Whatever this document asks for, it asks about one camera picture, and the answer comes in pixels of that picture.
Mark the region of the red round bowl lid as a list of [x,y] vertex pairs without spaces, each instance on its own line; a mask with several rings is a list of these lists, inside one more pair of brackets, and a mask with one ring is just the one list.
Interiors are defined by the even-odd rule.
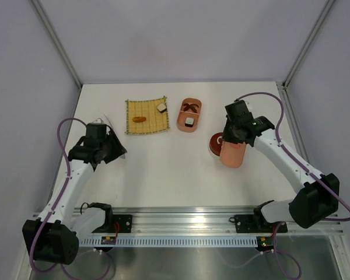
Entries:
[[213,134],[209,140],[209,148],[212,149],[212,151],[219,156],[221,154],[222,143],[223,143],[222,136],[223,136],[223,133],[218,132]]

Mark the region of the white black sushi cube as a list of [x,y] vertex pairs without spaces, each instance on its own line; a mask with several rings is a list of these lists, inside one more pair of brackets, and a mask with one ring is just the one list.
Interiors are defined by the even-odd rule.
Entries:
[[194,126],[194,118],[192,118],[192,117],[187,117],[187,118],[185,119],[184,125],[185,125],[186,127],[193,127],[193,126]]

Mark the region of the pink lunch box lid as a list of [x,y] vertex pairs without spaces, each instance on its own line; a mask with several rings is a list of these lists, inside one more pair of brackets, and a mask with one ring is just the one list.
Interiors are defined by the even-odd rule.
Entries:
[[230,168],[239,168],[244,159],[244,154],[246,151],[245,143],[230,143],[223,141],[221,152],[220,152],[220,161],[227,167]]

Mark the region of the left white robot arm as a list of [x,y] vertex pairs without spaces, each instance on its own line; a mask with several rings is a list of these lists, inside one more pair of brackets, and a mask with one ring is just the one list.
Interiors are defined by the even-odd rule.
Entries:
[[53,192],[38,217],[28,219],[23,225],[23,238],[34,270],[36,261],[71,264],[80,242],[95,230],[117,232],[120,229],[109,204],[94,202],[78,218],[72,218],[74,207],[97,166],[121,158],[127,152],[110,123],[95,121],[84,126],[84,136],[69,152],[62,153],[66,173],[61,186]]

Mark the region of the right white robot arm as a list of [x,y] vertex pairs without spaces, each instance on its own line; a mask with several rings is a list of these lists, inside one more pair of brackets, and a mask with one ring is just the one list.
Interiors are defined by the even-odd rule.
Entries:
[[253,224],[266,231],[279,222],[294,222],[309,228],[338,211],[340,181],[307,163],[279,137],[277,127],[264,116],[253,117],[245,101],[225,107],[223,141],[248,144],[261,152],[283,174],[295,192],[292,200],[267,201],[253,210]]

